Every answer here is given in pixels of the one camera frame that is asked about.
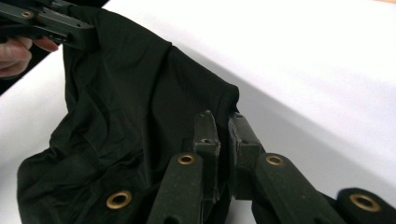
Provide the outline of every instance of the white surface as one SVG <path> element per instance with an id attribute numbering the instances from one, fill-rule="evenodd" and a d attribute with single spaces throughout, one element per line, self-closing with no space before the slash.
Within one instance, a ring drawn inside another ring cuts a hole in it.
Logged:
<path id="1" fill-rule="evenodd" d="M 139 0 L 106 6 L 241 91 L 267 151 L 320 191 L 368 189 L 396 206 L 396 6 L 377 1 Z M 60 52 L 0 97 L 0 223 L 18 223 L 16 171 L 65 114 Z M 233 203 L 228 223 L 254 223 Z"/>

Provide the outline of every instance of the black fabric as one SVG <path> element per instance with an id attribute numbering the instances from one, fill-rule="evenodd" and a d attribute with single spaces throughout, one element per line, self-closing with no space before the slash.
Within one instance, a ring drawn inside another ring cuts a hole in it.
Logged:
<path id="1" fill-rule="evenodd" d="M 222 143 L 220 185 L 228 167 L 228 115 L 238 89 L 171 43 L 103 9 L 65 8 L 97 27 L 101 48 L 64 47 L 68 114 L 49 148 L 18 173 L 23 223 L 144 223 L 169 159 L 193 138 L 195 114 L 212 111 Z M 134 199 L 111 210 L 106 199 L 127 189 Z M 206 223 L 224 222 L 229 197 Z"/>

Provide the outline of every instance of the brass grommet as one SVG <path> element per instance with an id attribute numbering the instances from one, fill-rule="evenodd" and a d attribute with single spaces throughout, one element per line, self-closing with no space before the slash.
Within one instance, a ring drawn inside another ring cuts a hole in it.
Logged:
<path id="1" fill-rule="evenodd" d="M 265 159 L 268 161 L 268 163 L 273 164 L 273 165 L 282 165 L 283 164 L 283 159 L 278 156 L 267 156 Z"/>
<path id="2" fill-rule="evenodd" d="M 132 200 L 132 194 L 128 190 L 118 191 L 110 197 L 108 197 L 106 201 L 106 205 L 110 209 L 120 209 L 128 205 Z"/>
<path id="3" fill-rule="evenodd" d="M 22 15 L 24 18 L 29 18 L 29 17 L 32 16 L 32 14 L 31 14 L 29 11 L 24 11 L 24 12 L 21 13 L 21 15 Z"/>
<path id="4" fill-rule="evenodd" d="M 178 157 L 177 161 L 182 165 L 190 165 L 194 162 L 194 157 L 191 155 L 183 155 Z"/>
<path id="5" fill-rule="evenodd" d="M 367 195 L 355 193 L 349 195 L 349 199 L 356 206 L 368 212 L 378 212 L 381 210 L 381 206 L 379 206 L 379 204 L 374 199 Z"/>

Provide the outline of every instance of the wrinkled fabric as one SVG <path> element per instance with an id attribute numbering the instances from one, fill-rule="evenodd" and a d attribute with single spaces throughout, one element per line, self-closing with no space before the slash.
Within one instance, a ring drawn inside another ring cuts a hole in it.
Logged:
<path id="1" fill-rule="evenodd" d="M 100 48 L 64 47 L 68 113 L 49 148 L 18 172 L 23 223 L 145 223 L 170 158 L 193 138 L 195 114 L 212 111 L 222 145 L 220 186 L 228 178 L 227 121 L 238 89 L 171 43 L 103 9 L 63 8 L 95 25 Z M 133 200 L 118 210 L 106 199 L 118 190 Z M 206 223 L 221 223 L 223 190 Z"/>

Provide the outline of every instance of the human hand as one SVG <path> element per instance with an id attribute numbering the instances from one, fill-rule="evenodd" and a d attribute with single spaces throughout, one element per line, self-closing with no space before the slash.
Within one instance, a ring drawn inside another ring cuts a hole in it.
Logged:
<path id="1" fill-rule="evenodd" d="M 33 44 L 48 52 L 58 49 L 46 37 L 33 41 L 25 37 L 10 38 L 8 42 L 0 44 L 0 78 L 14 77 L 26 69 L 32 59 L 29 49 Z"/>

